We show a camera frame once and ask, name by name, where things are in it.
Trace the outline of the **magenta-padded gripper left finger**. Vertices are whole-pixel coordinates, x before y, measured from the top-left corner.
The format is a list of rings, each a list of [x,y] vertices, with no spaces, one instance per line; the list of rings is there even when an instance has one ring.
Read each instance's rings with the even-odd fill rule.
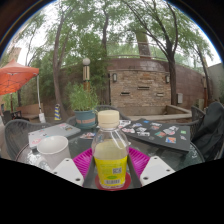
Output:
[[[87,149],[73,159],[65,158],[53,173],[84,188],[95,188],[95,163],[92,149]]]

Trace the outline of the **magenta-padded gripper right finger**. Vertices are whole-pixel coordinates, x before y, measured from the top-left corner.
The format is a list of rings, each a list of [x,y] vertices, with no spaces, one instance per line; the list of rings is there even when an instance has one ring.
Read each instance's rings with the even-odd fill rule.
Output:
[[[174,173],[160,157],[149,157],[134,148],[129,148],[128,166],[134,188],[143,187]]]

